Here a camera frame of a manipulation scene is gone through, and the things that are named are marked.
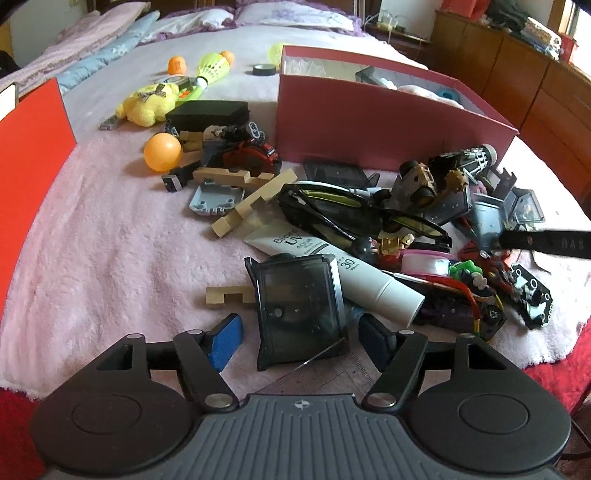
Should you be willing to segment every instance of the pillow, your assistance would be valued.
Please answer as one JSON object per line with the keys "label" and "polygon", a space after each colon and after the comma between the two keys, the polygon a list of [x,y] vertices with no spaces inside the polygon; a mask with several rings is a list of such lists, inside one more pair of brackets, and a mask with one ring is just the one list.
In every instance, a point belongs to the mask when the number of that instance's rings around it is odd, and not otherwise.
{"label": "pillow", "polygon": [[56,41],[54,44],[58,44],[67,40],[68,38],[73,37],[74,35],[78,35],[80,33],[87,32],[89,27],[100,17],[100,12],[98,10],[93,10],[92,12],[87,13],[84,17],[78,20],[74,25],[71,27],[65,28],[61,32],[57,34]]}
{"label": "pillow", "polygon": [[363,36],[361,19],[347,16],[338,9],[304,0],[238,0],[236,26],[273,25],[330,30]]}
{"label": "pillow", "polygon": [[233,9],[204,7],[184,15],[169,15],[158,20],[142,39],[142,44],[233,27]]}

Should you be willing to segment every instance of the orange ping pong ball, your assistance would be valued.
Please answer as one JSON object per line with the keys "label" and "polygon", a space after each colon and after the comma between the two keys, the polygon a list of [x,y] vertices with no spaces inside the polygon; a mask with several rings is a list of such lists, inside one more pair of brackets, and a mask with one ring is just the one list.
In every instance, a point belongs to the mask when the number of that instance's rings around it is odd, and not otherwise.
{"label": "orange ping pong ball", "polygon": [[177,167],[183,149],[180,142],[171,134],[156,134],[144,147],[146,165],[157,172],[165,172]]}
{"label": "orange ping pong ball", "polygon": [[225,59],[228,61],[228,63],[229,63],[230,65],[231,65],[232,63],[234,63],[234,54],[233,54],[231,51],[229,51],[229,50],[224,50],[224,51],[221,51],[221,52],[220,52],[220,55],[221,55],[222,57],[224,57],[224,58],[225,58]]}
{"label": "orange ping pong ball", "polygon": [[187,62],[182,57],[173,57],[168,61],[169,75],[184,75],[187,73]]}

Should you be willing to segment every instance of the black wristwatch strap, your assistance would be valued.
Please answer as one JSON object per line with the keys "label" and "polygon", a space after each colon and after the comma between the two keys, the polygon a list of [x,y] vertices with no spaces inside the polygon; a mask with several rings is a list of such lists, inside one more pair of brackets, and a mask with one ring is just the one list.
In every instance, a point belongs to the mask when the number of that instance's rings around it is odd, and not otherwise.
{"label": "black wristwatch strap", "polygon": [[504,249],[533,250],[549,255],[591,260],[591,232],[575,230],[544,230],[519,232],[505,230],[499,237]]}

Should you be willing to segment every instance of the black plastic case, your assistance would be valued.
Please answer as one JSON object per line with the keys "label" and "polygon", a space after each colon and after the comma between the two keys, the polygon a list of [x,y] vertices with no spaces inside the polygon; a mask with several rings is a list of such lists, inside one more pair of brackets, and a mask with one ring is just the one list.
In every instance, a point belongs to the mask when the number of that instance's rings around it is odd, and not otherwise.
{"label": "black plastic case", "polygon": [[[347,338],[345,308],[334,255],[245,258],[255,287],[261,347],[256,367],[304,362]],[[330,349],[322,358],[345,353]]]}
{"label": "black plastic case", "polygon": [[244,125],[250,111],[248,102],[234,100],[196,100],[184,102],[166,114],[166,120],[178,132],[203,132],[211,125]]}

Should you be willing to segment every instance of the sunglasses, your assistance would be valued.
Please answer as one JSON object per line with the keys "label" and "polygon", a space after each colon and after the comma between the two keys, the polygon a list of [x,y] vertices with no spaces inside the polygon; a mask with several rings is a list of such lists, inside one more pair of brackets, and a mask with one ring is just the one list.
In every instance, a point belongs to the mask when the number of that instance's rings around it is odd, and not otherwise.
{"label": "sunglasses", "polygon": [[452,244],[447,232],[437,224],[399,210],[383,209],[371,198],[342,187],[311,181],[286,184],[278,200],[291,223],[312,230],[339,248],[347,249],[346,245],[359,237],[378,238],[382,230],[394,233],[402,227],[417,236]]}

